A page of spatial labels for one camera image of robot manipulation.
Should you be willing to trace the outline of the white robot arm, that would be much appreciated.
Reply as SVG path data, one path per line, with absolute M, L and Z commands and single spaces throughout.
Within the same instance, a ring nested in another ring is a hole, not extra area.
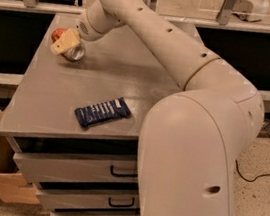
M 55 38 L 54 54 L 129 26 L 179 92 L 153 106 L 138 145 L 140 216 L 234 216 L 233 170 L 260 132 L 258 90 L 203 43 L 166 21 L 150 0 L 96 0 L 74 30 Z

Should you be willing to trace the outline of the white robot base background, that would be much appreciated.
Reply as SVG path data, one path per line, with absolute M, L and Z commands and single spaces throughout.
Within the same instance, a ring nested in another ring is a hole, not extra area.
M 268 12 L 269 0 L 236 0 L 232 12 L 241 21 L 257 22 Z

